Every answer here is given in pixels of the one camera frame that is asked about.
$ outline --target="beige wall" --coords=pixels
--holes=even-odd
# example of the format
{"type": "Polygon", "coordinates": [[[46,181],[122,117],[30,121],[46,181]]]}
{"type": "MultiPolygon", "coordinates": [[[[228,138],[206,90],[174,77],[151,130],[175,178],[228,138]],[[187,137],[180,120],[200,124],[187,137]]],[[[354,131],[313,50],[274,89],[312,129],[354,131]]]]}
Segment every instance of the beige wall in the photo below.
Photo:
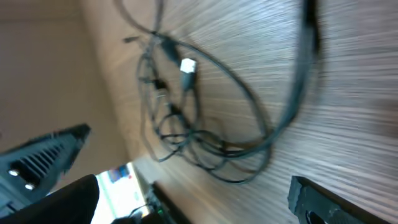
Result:
{"type": "Polygon", "coordinates": [[[0,152],[88,123],[88,144],[60,185],[128,162],[83,20],[76,13],[36,18],[0,17],[0,152]]]}

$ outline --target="black plastic object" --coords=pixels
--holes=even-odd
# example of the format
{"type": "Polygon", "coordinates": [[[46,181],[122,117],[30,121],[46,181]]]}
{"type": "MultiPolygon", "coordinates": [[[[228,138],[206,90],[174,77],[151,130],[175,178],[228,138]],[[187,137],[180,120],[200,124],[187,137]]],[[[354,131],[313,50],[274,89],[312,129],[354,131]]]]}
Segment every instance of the black plastic object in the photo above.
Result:
{"type": "Polygon", "coordinates": [[[0,218],[44,198],[71,168],[89,133],[81,124],[0,154],[0,218]]]}
{"type": "Polygon", "coordinates": [[[388,223],[304,177],[292,177],[287,200],[301,224],[388,223]]]}
{"type": "Polygon", "coordinates": [[[100,196],[97,179],[87,175],[28,207],[0,219],[1,224],[90,224],[100,196]]]}

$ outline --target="tangled cable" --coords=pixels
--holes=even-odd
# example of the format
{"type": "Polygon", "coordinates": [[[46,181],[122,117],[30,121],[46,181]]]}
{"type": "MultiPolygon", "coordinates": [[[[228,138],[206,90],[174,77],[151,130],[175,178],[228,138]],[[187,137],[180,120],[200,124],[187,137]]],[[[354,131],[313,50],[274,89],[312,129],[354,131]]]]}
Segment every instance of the tangled cable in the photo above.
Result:
{"type": "MultiPolygon", "coordinates": [[[[132,27],[142,31],[143,33],[150,34],[150,40],[147,44],[144,53],[139,58],[136,70],[136,78],[138,83],[138,90],[141,97],[141,136],[146,148],[149,150],[151,157],[158,161],[163,162],[172,156],[180,156],[184,158],[189,164],[197,166],[209,173],[213,177],[227,182],[230,184],[244,184],[255,177],[257,177],[261,171],[266,167],[269,161],[269,153],[272,144],[281,135],[284,129],[292,122],[298,113],[300,105],[302,104],[306,82],[310,78],[310,70],[314,62],[317,61],[319,45],[319,34],[316,21],[316,4],[315,0],[304,0],[303,12],[302,12],[302,26],[299,35],[298,42],[298,54],[297,62],[295,65],[295,78],[293,82],[292,91],[288,99],[287,106],[282,113],[281,119],[278,125],[271,129],[267,126],[263,112],[260,108],[260,104],[257,102],[256,97],[249,89],[249,87],[243,83],[237,74],[235,74],[226,65],[223,65],[217,58],[212,57],[210,54],[194,47],[193,45],[175,40],[168,35],[161,34],[160,22],[163,14],[163,0],[157,1],[157,14],[155,18],[154,30],[140,25],[135,19],[131,17],[127,9],[123,5],[123,0],[114,0],[115,6],[118,9],[122,18],[130,24],[132,27]],[[201,105],[197,90],[197,73],[196,72],[182,72],[181,83],[182,83],[182,97],[181,102],[177,105],[173,103],[170,97],[170,88],[167,86],[165,80],[159,75],[159,71],[156,67],[155,61],[152,57],[153,49],[158,45],[160,40],[160,47],[176,66],[182,66],[182,59],[177,47],[186,48],[200,57],[206,59],[220,69],[228,78],[235,82],[238,88],[243,92],[244,97],[250,102],[251,110],[257,119],[257,123],[262,134],[261,141],[255,146],[249,149],[232,150],[231,146],[242,146],[246,145],[247,142],[237,142],[230,144],[225,140],[222,140],[219,136],[212,133],[211,131],[200,129],[201,120],[201,105]],[[141,68],[144,64],[144,74],[141,75],[141,68]],[[149,86],[153,86],[157,92],[156,104],[152,107],[150,100],[149,86]],[[190,122],[184,115],[183,108],[188,93],[193,93],[194,107],[195,107],[195,118],[190,122]],[[160,101],[165,100],[165,105],[169,111],[168,115],[164,116],[157,122],[157,116],[159,112],[160,101]],[[161,159],[158,159],[151,147],[149,141],[145,135],[146,118],[145,114],[149,115],[149,119],[152,123],[155,134],[160,139],[163,147],[169,151],[169,154],[161,159]],[[168,121],[170,125],[170,134],[162,133],[162,127],[165,122],[168,121]],[[175,121],[179,122],[179,125],[183,128],[182,133],[176,133],[175,121]],[[211,155],[218,157],[221,161],[215,166],[206,165],[203,162],[203,158],[199,156],[197,150],[204,150],[211,155]],[[257,169],[245,179],[231,180],[224,178],[216,173],[216,171],[222,169],[227,163],[240,159],[247,159],[257,154],[263,154],[262,161],[258,165],[257,169]]],[[[128,37],[124,41],[126,43],[138,40],[139,37],[128,37]]]]}

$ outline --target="black object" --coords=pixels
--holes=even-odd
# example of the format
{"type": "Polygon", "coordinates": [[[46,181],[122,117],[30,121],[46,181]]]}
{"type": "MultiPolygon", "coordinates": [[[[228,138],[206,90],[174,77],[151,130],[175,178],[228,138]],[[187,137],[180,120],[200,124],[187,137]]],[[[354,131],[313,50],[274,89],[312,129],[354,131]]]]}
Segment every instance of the black object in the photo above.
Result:
{"type": "Polygon", "coordinates": [[[90,224],[99,196],[96,177],[87,175],[37,203],[0,219],[0,223],[90,224]]]}
{"type": "Polygon", "coordinates": [[[0,218],[42,198],[66,173],[84,145],[86,124],[30,140],[0,155],[0,218]]]}
{"type": "Polygon", "coordinates": [[[148,184],[144,176],[137,169],[134,169],[134,172],[136,173],[141,190],[146,192],[146,206],[149,209],[149,214],[137,220],[134,214],[135,212],[138,213],[139,207],[131,212],[130,217],[118,218],[112,224],[191,224],[189,219],[166,196],[156,182],[148,184]]]}
{"type": "Polygon", "coordinates": [[[388,223],[304,177],[292,177],[287,199],[301,224],[388,223]]]}
{"type": "Polygon", "coordinates": [[[132,27],[140,30],[143,33],[151,35],[151,39],[147,44],[145,52],[142,54],[138,61],[136,79],[138,83],[138,90],[141,97],[141,137],[145,147],[150,152],[153,160],[157,162],[163,162],[172,156],[180,156],[184,158],[189,164],[197,166],[203,169],[205,172],[230,184],[245,184],[250,182],[255,177],[257,177],[261,171],[264,170],[268,164],[270,158],[270,150],[273,143],[278,139],[278,137],[283,133],[284,129],[289,126],[292,120],[296,117],[299,112],[300,105],[302,104],[303,98],[305,96],[305,87],[307,80],[310,78],[310,70],[313,63],[318,60],[318,51],[320,48],[320,37],[317,24],[317,2],[316,0],[303,0],[302,9],[302,19],[300,23],[300,33],[298,41],[298,53],[297,62],[294,68],[294,80],[291,90],[291,94],[287,101],[287,106],[282,113],[279,123],[275,127],[269,127],[265,115],[261,109],[260,104],[256,100],[255,94],[249,89],[249,87],[241,81],[238,74],[234,73],[226,65],[221,63],[217,58],[204,52],[203,50],[172,38],[167,34],[161,34],[160,22],[162,17],[163,0],[156,0],[157,3],[157,14],[155,18],[154,30],[150,30],[146,27],[140,25],[134,18],[131,17],[129,12],[123,5],[123,0],[114,0],[117,9],[123,19],[130,24],[132,27]],[[152,58],[153,48],[157,44],[157,40],[161,41],[160,46],[164,53],[168,56],[174,64],[179,66],[181,63],[181,54],[178,52],[177,47],[185,48],[191,52],[196,53],[203,59],[213,64],[216,68],[222,71],[228,78],[235,82],[237,88],[239,88],[244,97],[248,100],[250,108],[257,119],[257,124],[261,132],[261,137],[256,139],[261,139],[261,141],[254,141],[253,144],[247,144],[247,142],[233,142],[229,144],[225,140],[221,139],[216,134],[211,131],[201,129],[201,104],[199,99],[199,94],[191,77],[182,77],[182,89],[183,93],[181,95],[181,102],[179,104],[172,101],[172,94],[170,89],[161,90],[157,93],[156,105],[153,106],[153,100],[150,98],[151,92],[149,90],[149,83],[143,80],[158,80],[161,79],[158,70],[155,66],[154,59],[152,58]],[[141,67],[145,68],[143,75],[141,75],[141,67]],[[189,92],[193,95],[194,100],[194,119],[190,121],[188,116],[183,113],[187,96],[189,92]],[[161,117],[158,120],[158,113],[160,101],[165,100],[165,104],[168,107],[168,114],[161,117]],[[162,141],[163,147],[169,151],[169,154],[164,158],[159,159],[145,136],[145,113],[148,114],[151,125],[155,134],[162,141]],[[165,122],[170,123],[170,132],[163,133],[162,125],[165,122]],[[182,127],[183,131],[176,132],[176,123],[182,127]],[[250,148],[243,148],[243,146],[254,145],[250,148]],[[241,149],[235,150],[231,149],[230,146],[237,147],[242,146],[241,149]],[[200,156],[196,150],[203,150],[213,156],[219,158],[220,163],[215,166],[209,166],[210,162],[206,162],[203,157],[200,156]],[[244,179],[230,179],[220,175],[220,171],[227,163],[233,160],[247,159],[253,156],[261,154],[262,161],[257,165],[256,170],[250,172],[244,179]]]}

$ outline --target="black cable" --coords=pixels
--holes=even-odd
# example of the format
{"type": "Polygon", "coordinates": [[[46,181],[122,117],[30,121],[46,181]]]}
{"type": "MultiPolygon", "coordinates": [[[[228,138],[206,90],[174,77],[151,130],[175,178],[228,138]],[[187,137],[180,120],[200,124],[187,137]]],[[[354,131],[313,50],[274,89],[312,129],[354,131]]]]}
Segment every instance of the black cable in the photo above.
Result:
{"type": "MultiPolygon", "coordinates": [[[[159,33],[160,30],[160,22],[163,14],[163,0],[156,0],[157,3],[157,14],[155,18],[154,30],[150,30],[140,25],[136,20],[134,20],[131,15],[128,13],[127,9],[123,5],[123,0],[114,0],[115,6],[119,10],[123,19],[130,24],[132,27],[142,31],[145,34],[150,35],[150,41],[147,44],[145,52],[140,57],[137,65],[136,78],[138,83],[138,90],[141,97],[141,137],[144,141],[146,148],[148,148],[151,157],[158,161],[163,162],[169,159],[172,156],[180,156],[183,157],[189,164],[197,166],[213,177],[222,180],[224,182],[230,184],[244,184],[251,180],[253,180],[256,176],[260,174],[260,172],[265,168],[268,163],[270,148],[272,144],[276,141],[276,139],[282,134],[284,129],[292,122],[295,116],[298,113],[299,107],[302,104],[304,95],[305,95],[305,87],[306,82],[310,78],[310,70],[312,68],[312,64],[317,61],[318,51],[319,51],[319,34],[318,27],[316,21],[316,2],[315,0],[304,0],[303,4],[303,13],[302,13],[302,26],[300,30],[299,42],[298,42],[298,54],[297,54],[297,62],[295,65],[295,79],[292,86],[292,92],[288,99],[287,106],[282,113],[282,117],[278,123],[278,125],[271,131],[269,127],[267,127],[266,120],[264,118],[263,112],[259,106],[259,103],[256,100],[256,97],[249,89],[249,87],[243,83],[237,74],[235,74],[231,69],[229,69],[226,65],[223,65],[217,58],[212,57],[210,54],[196,48],[193,45],[187,44],[185,42],[181,42],[179,40],[175,40],[170,36],[159,33]],[[215,135],[214,133],[201,130],[198,128],[201,120],[201,106],[200,100],[198,96],[197,89],[195,87],[195,78],[188,79],[188,84],[192,85],[183,85],[183,95],[182,102],[180,105],[176,105],[172,102],[170,98],[170,90],[160,77],[158,73],[158,69],[155,65],[155,61],[152,58],[152,52],[154,47],[157,45],[157,41],[160,41],[160,46],[163,51],[168,56],[169,60],[173,61],[177,66],[181,64],[181,57],[177,50],[177,47],[184,47],[192,52],[195,52],[197,55],[211,62],[217,68],[219,68],[228,78],[232,79],[235,82],[238,88],[241,89],[245,98],[248,100],[251,110],[254,113],[254,116],[257,119],[257,123],[259,125],[260,132],[262,134],[262,140],[260,143],[256,144],[254,147],[249,149],[241,149],[241,150],[230,150],[229,145],[226,141],[222,140],[220,137],[215,135]],[[142,64],[145,64],[144,75],[141,76],[141,68],[142,64]],[[149,98],[149,87],[153,86],[155,90],[158,92],[157,95],[157,106],[155,110],[152,109],[151,101],[149,98]],[[187,97],[187,93],[193,93],[193,99],[195,100],[195,119],[192,123],[189,122],[187,117],[182,113],[183,108],[185,107],[185,100],[187,97]],[[160,100],[165,101],[165,105],[169,110],[169,114],[164,116],[160,122],[156,121],[157,112],[160,105],[160,100]],[[149,119],[152,123],[152,127],[154,129],[155,134],[161,140],[161,144],[166,150],[169,151],[169,155],[158,159],[146,138],[145,135],[145,126],[146,126],[146,118],[145,114],[149,115],[149,119]],[[183,133],[176,133],[174,127],[174,120],[177,120],[178,123],[183,128],[183,133]],[[162,125],[169,121],[171,126],[171,134],[162,134],[162,125]],[[212,139],[217,144],[213,144],[209,141],[212,139]],[[194,148],[192,144],[195,143],[200,147],[194,148]],[[212,167],[208,167],[202,161],[202,158],[195,152],[196,149],[202,149],[207,153],[210,153],[221,159],[219,164],[213,165],[212,167]],[[188,158],[184,153],[189,153],[192,157],[192,161],[188,158]],[[258,165],[258,168],[251,174],[249,177],[241,180],[229,180],[224,177],[219,176],[215,172],[222,169],[229,161],[232,160],[240,160],[247,159],[248,157],[255,156],[257,154],[263,154],[263,160],[258,165]]],[[[130,37],[125,39],[126,42],[130,42],[133,40],[137,40],[138,37],[130,37]]],[[[245,145],[246,142],[237,142],[233,143],[233,145],[245,145]]]]}

